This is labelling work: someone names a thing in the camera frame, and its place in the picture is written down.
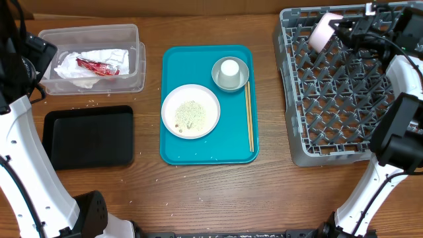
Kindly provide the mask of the large white plate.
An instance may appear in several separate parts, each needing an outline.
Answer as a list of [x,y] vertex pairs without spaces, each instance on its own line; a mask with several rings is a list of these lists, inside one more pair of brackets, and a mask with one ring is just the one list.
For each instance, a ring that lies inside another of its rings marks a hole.
[[219,122],[220,103],[208,88],[182,85],[172,90],[161,107],[161,120],[166,129],[182,139],[198,139],[208,135]]

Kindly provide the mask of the red snack wrapper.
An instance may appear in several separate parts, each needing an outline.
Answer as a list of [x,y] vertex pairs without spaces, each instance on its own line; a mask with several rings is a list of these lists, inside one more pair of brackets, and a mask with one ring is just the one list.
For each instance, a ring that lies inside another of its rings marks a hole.
[[76,62],[79,67],[87,69],[99,76],[113,76],[118,75],[120,72],[117,66],[108,63],[102,63],[84,58],[77,58]]

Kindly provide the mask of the teal plastic tray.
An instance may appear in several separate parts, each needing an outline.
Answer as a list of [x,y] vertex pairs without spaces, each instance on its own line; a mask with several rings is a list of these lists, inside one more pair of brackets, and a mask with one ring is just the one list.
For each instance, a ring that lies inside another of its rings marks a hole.
[[160,127],[160,155],[170,165],[217,165],[250,163],[259,153],[255,81],[250,78],[254,151],[249,149],[245,93],[225,93],[212,81],[213,64],[225,57],[243,60],[254,71],[251,51],[242,45],[177,46],[163,56],[161,96],[189,83],[211,90],[221,106],[217,126],[198,139],[182,139]]

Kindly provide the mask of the clear plastic waste bin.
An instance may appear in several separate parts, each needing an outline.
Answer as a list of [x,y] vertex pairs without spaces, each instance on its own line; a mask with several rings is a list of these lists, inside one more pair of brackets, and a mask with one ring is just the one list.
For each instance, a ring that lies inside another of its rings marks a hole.
[[[145,45],[139,39],[134,24],[109,24],[43,30],[41,39],[57,46],[58,51],[42,77],[41,84],[49,95],[92,95],[137,93],[145,84]],[[73,52],[123,49],[129,51],[129,70],[126,75],[101,77],[91,89],[74,85],[71,79],[62,79],[54,69]]]

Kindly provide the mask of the white napkin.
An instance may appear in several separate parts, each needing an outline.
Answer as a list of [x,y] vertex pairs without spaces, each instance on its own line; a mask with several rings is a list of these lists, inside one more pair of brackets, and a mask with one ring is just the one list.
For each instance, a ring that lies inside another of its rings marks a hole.
[[61,65],[57,66],[54,71],[62,79],[71,79],[71,82],[81,88],[91,89],[101,77],[91,71],[79,67],[76,59],[84,58],[87,60],[98,61],[115,65],[120,70],[118,75],[126,75],[129,70],[129,51],[123,49],[107,49],[107,50],[92,50],[88,52],[73,52],[65,57]]

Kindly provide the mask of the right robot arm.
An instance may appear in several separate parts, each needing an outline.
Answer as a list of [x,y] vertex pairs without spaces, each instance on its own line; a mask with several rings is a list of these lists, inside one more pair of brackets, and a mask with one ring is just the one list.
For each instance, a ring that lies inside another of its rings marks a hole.
[[387,4],[372,2],[365,5],[363,16],[350,20],[326,13],[309,38],[317,52],[333,34],[354,52],[375,52],[395,95],[373,131],[373,156],[363,177],[347,201],[309,237],[375,237],[368,226],[378,209],[404,179],[422,174],[422,134],[408,128],[411,123],[422,126],[422,11],[405,7],[382,31],[373,27],[382,9],[393,12]]

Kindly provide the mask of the wooden chopstick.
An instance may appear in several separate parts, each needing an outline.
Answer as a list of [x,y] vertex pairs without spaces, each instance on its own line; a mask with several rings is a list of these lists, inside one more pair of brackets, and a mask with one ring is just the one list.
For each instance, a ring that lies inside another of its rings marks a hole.
[[[246,113],[247,113],[247,102],[246,102],[246,92],[245,92],[245,104],[246,104]],[[248,118],[247,118],[247,128],[248,128],[248,134],[249,134],[249,126],[248,126]]]
[[246,89],[246,102],[247,102],[247,118],[249,126],[249,142],[250,142],[250,151],[254,152],[254,130],[252,125],[252,107],[251,107],[251,95],[250,95],[250,82],[248,81],[245,85]]

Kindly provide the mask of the small pink bowl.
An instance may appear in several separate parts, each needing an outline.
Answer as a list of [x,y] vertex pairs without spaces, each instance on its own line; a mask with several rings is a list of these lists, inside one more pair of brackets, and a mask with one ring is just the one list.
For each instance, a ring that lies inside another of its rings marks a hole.
[[316,25],[314,31],[312,31],[308,40],[308,45],[317,53],[320,53],[334,34],[334,29],[329,25],[329,22],[331,20],[340,19],[343,19],[342,15],[325,13]]

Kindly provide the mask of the white paper cup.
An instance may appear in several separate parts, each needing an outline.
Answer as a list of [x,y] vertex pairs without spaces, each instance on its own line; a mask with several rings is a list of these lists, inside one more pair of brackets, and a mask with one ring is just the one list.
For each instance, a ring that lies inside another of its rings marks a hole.
[[225,59],[220,63],[217,82],[225,89],[237,88],[240,81],[239,64],[233,59]]

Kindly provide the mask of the wooden chopstick right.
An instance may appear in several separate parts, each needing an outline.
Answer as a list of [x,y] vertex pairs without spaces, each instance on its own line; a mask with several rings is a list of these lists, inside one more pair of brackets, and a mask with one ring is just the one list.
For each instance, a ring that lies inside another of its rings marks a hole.
[[251,95],[250,95],[250,82],[248,81],[245,85],[246,89],[246,102],[247,102],[247,118],[249,126],[249,142],[250,142],[250,151],[254,152],[254,130],[252,125],[252,107],[251,107]]

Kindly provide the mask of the grey dishwasher rack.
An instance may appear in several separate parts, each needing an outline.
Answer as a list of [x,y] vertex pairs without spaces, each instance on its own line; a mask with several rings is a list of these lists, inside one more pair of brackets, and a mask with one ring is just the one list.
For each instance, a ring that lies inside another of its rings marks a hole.
[[[419,1],[388,3],[422,11]],[[333,34],[320,53],[309,37],[325,13],[360,17],[364,5],[288,8],[274,33],[275,55],[286,97],[292,161],[300,167],[349,164],[371,157],[373,131],[395,101],[379,59],[355,54]]]

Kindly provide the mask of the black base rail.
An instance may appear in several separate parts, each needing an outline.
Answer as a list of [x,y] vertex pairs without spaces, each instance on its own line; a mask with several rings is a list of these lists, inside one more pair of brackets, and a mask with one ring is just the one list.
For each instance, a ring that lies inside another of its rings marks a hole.
[[145,233],[141,238],[313,238],[317,237],[317,229],[289,229],[273,233],[191,233],[176,234],[173,232]]

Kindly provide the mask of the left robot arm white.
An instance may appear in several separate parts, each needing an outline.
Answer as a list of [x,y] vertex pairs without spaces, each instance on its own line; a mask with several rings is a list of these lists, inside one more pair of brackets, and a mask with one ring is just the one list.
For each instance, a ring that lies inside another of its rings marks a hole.
[[142,236],[136,223],[108,213],[94,190],[70,196],[42,146],[32,116],[30,96],[46,93],[39,84],[57,48],[27,32],[1,0],[1,189],[9,201],[21,237]]

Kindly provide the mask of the grey-white bowl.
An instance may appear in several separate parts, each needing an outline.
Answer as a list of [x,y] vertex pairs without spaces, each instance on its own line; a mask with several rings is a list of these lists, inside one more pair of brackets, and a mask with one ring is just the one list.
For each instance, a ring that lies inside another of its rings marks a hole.
[[[234,88],[234,89],[225,89],[225,88],[222,88],[222,87],[219,86],[219,84],[217,82],[217,76],[218,76],[218,72],[219,72],[220,63],[223,60],[228,60],[228,59],[235,60],[239,64],[239,68],[240,68],[240,81],[239,81],[239,85],[238,85],[237,88]],[[241,60],[239,58],[236,58],[236,57],[232,57],[232,56],[228,56],[228,57],[224,57],[224,58],[219,59],[217,62],[215,62],[215,64],[212,67],[212,71],[211,71],[211,76],[212,76],[212,79],[213,79],[214,83],[222,91],[226,91],[226,92],[229,92],[229,93],[238,91],[239,89],[241,89],[242,87],[244,87],[245,84],[247,83],[247,81],[249,80],[249,75],[250,75],[250,73],[249,73],[249,68],[248,68],[247,64],[243,60]]]

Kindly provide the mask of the wooden chopstick left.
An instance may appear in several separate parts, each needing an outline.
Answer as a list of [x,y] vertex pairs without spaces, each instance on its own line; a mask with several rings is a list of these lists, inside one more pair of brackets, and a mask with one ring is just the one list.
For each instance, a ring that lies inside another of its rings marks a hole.
[[[246,102],[246,92],[245,92],[245,104],[246,104],[246,113],[247,113],[247,102]],[[248,118],[247,118],[247,128],[248,128],[248,134],[249,134],[249,126],[248,126]]]

